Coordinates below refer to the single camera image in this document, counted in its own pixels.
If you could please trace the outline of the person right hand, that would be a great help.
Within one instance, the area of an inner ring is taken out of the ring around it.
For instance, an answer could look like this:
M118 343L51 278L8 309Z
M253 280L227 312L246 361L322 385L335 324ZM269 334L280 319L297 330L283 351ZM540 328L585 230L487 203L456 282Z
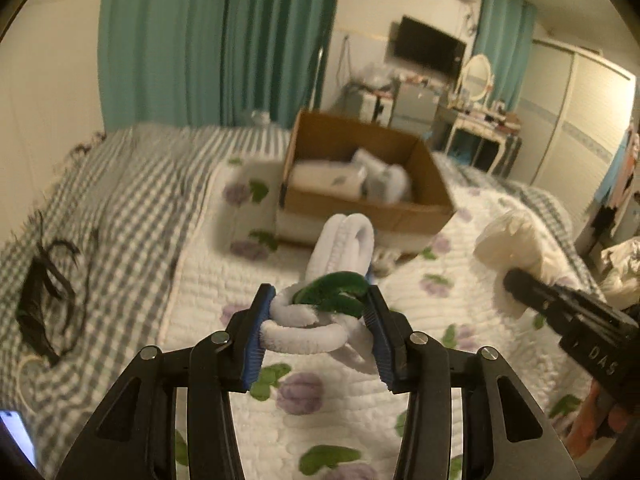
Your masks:
M564 440L565 447L573 460L578 460L588 452L590 446L597 440L597 433L601 426L612 430L614 434L621 434L628 422L639 414L639 405L629 411L620 404L606 404L605 396L606 391L593 379L572 429Z

